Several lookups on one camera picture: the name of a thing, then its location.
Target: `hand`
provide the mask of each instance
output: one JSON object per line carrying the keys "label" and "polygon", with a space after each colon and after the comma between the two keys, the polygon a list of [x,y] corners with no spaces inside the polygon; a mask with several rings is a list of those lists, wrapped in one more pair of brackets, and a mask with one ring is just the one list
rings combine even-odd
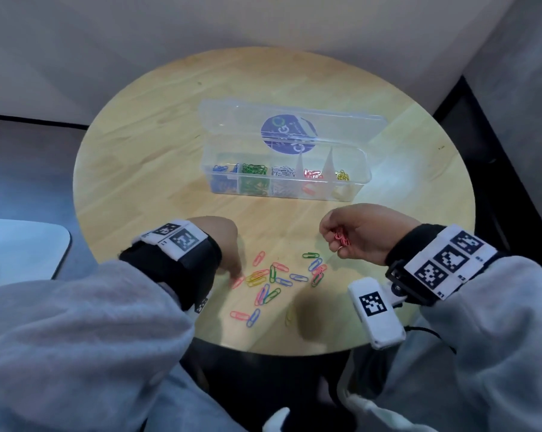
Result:
{"label": "hand", "polygon": [[239,278],[242,268],[238,256],[238,231],[235,223],[223,217],[194,217],[188,220],[210,235],[221,248],[223,258],[219,268],[229,271],[232,280]]}
{"label": "hand", "polygon": [[[341,259],[363,259],[385,265],[391,249],[421,223],[407,215],[378,204],[359,203],[333,209],[323,217],[319,232],[329,249]],[[341,247],[333,230],[343,227],[351,245]]]}

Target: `purple logo sticker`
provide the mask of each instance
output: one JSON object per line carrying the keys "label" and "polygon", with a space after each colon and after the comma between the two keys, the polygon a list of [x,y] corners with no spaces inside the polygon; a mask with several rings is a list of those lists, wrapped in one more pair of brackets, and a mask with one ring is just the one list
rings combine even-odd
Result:
{"label": "purple logo sticker", "polygon": [[298,140],[313,141],[317,131],[310,121],[295,115],[275,115],[261,127],[263,141],[271,149],[285,154],[308,152],[314,145],[297,143]]}

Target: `black baseboard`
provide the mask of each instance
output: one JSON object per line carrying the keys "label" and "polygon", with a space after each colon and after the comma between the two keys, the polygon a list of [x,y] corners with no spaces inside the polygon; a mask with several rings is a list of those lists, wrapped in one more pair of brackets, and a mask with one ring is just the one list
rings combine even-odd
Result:
{"label": "black baseboard", "polygon": [[33,118],[22,118],[22,117],[12,117],[8,115],[0,115],[1,121],[10,121],[14,123],[28,123],[28,124],[39,124],[39,125],[50,125],[52,127],[68,127],[71,129],[80,129],[87,130],[88,125],[85,124],[74,124],[74,123],[60,123],[58,121],[45,121],[45,120],[36,120]]}
{"label": "black baseboard", "polygon": [[[476,137],[478,131],[479,141],[489,151],[488,159],[463,158],[475,192],[475,232],[509,254],[527,257],[542,266],[541,216],[464,77],[433,116],[441,124],[461,104],[470,109],[469,126],[476,129],[469,131],[469,136]],[[449,134],[445,124],[441,125]]]}

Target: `round wooden table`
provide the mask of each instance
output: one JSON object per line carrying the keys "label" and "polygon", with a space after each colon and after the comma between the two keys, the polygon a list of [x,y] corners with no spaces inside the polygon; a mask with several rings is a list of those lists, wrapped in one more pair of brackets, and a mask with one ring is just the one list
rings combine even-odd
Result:
{"label": "round wooden table", "polygon": [[[354,199],[389,206],[422,222],[473,230],[474,194],[455,146],[423,108],[384,80],[329,57],[283,48],[213,50],[160,67],[120,91],[87,130],[73,193],[81,229],[97,261],[113,259],[137,234],[173,218],[220,215],[238,225],[246,274],[279,261],[308,274],[304,252],[328,270],[317,288],[283,287],[252,328],[231,311],[252,313],[260,286],[229,288],[217,276],[195,336],[242,351],[304,356],[368,342],[347,296],[358,278],[384,268],[340,260],[318,233],[319,220],[345,203],[217,195],[199,169],[204,98],[383,115],[389,126],[366,147],[373,179]],[[411,305],[397,310],[406,323]]]}

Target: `clear plastic box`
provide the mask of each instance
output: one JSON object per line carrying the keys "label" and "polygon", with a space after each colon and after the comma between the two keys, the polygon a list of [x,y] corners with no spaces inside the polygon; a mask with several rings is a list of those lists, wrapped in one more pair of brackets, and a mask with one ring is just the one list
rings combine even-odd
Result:
{"label": "clear plastic box", "polygon": [[212,192],[341,202],[370,181],[361,147],[387,126],[376,115],[238,100],[203,100],[199,117]]}

